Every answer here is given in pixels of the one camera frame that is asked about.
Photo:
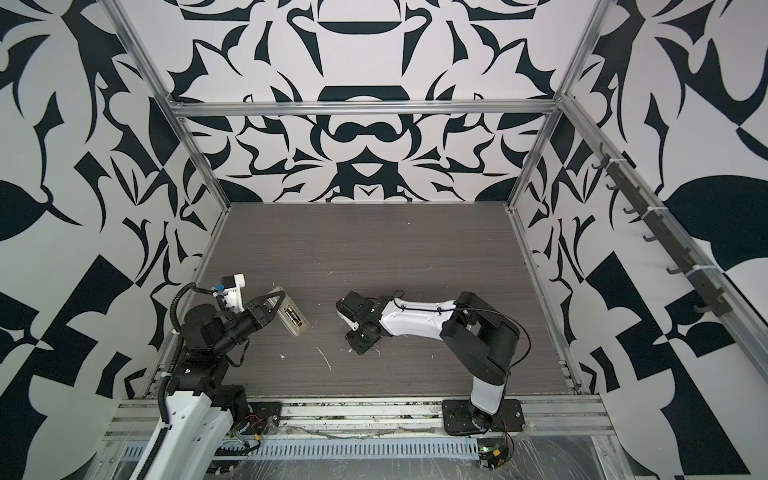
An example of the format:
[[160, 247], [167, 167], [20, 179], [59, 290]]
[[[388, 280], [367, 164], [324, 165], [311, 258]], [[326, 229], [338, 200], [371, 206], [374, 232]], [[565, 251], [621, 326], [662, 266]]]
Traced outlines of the white remote control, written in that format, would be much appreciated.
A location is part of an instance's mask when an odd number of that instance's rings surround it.
[[[281, 287], [275, 287], [271, 292], [274, 291], [284, 290]], [[306, 316], [300, 311], [298, 305], [287, 293], [276, 317], [294, 337], [303, 335], [310, 328]]]

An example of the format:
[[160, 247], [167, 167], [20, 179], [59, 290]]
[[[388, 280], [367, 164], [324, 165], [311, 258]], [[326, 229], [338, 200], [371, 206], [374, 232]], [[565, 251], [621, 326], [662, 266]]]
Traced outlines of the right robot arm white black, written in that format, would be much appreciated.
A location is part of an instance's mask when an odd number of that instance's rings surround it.
[[472, 375], [470, 413], [483, 420], [498, 413], [518, 343], [527, 335], [518, 322], [472, 292], [426, 303], [351, 291], [336, 302], [336, 312], [350, 327], [345, 338], [359, 355], [385, 337], [443, 342]]

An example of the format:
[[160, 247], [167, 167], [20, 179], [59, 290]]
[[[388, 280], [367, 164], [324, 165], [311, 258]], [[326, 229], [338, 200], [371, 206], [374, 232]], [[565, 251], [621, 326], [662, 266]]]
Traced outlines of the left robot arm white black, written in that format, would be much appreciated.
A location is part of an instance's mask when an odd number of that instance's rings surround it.
[[237, 365], [229, 353], [247, 346], [250, 336], [271, 323], [287, 299], [286, 292], [277, 289], [247, 302], [239, 312], [223, 302], [199, 304], [182, 322], [171, 312], [180, 343], [170, 369], [162, 374], [160, 419], [133, 479], [202, 479], [221, 472], [213, 465], [218, 454], [245, 459], [261, 449], [260, 438], [240, 437], [252, 414], [244, 387], [226, 385], [224, 378]]

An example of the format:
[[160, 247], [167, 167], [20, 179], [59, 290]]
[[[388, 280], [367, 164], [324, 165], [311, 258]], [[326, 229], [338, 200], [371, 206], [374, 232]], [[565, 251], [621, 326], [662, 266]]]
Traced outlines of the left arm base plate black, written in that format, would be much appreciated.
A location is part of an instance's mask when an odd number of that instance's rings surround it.
[[233, 428], [243, 435], [268, 434], [280, 426], [282, 407], [279, 401], [250, 402], [245, 416]]

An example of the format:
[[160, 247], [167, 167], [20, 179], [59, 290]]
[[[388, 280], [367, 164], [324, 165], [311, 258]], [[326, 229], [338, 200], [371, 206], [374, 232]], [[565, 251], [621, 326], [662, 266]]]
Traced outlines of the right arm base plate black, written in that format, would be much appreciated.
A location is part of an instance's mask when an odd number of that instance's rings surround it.
[[450, 436], [471, 436], [488, 432], [522, 432], [526, 424], [521, 403], [503, 399], [491, 415], [475, 407], [468, 399], [441, 402], [443, 428]]

